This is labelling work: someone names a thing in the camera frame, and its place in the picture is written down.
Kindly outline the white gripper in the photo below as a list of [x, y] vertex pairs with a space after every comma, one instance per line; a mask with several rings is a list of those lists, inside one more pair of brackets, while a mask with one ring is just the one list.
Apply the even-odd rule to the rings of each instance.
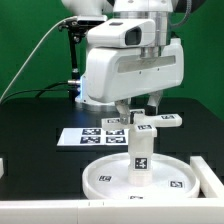
[[157, 115], [163, 97], [159, 90], [180, 85], [184, 76], [183, 48], [179, 38], [173, 38], [160, 57], [141, 58], [140, 54], [139, 48], [93, 48], [87, 57], [88, 96], [101, 103], [116, 101], [123, 125], [130, 123], [126, 98], [150, 93], [147, 114]]

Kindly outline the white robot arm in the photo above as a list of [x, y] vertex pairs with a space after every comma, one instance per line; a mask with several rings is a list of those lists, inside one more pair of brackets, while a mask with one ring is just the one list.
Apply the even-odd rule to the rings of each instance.
[[84, 92], [92, 102], [114, 104], [120, 123], [130, 123], [128, 100], [161, 92], [184, 76], [181, 40], [170, 38], [170, 15], [190, 14], [206, 0], [61, 0], [87, 26]]

